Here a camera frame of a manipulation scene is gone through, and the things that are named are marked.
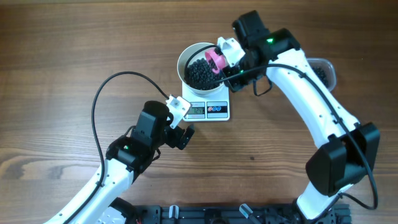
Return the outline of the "pink scoop blue handle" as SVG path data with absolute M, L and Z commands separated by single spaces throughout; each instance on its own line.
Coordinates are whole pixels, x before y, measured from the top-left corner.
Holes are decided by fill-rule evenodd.
M 222 71 L 222 69 L 227 66 L 226 58 L 224 57 L 224 55 L 217 55 L 214 51 L 214 48 L 205 52 L 205 59 L 212 69 L 212 72 L 215 74 L 219 74 L 220 71 Z

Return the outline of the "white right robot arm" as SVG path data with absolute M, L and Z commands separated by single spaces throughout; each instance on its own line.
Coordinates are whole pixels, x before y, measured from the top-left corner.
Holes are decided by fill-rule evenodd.
M 256 11 L 240 16 L 232 28 L 235 38 L 217 41 L 228 64 L 223 73 L 229 88 L 239 91 L 266 77 L 291 102 L 317 147 L 306 163 L 309 183 L 295 201 L 295 213 L 304 223 L 319 221 L 363 178 L 369 179 L 377 198 L 373 176 L 380 141 L 377 127 L 361 124 L 333 97 L 288 29 L 270 31 Z

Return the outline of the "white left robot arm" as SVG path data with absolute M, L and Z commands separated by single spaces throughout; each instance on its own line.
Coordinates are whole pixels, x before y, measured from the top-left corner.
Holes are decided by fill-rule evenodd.
M 160 146 L 185 148 L 194 128 L 178 124 L 191 107 L 180 96 L 146 102 L 137 124 L 108 146 L 96 174 L 49 223 L 139 223 L 135 208 L 120 195 L 160 157 Z

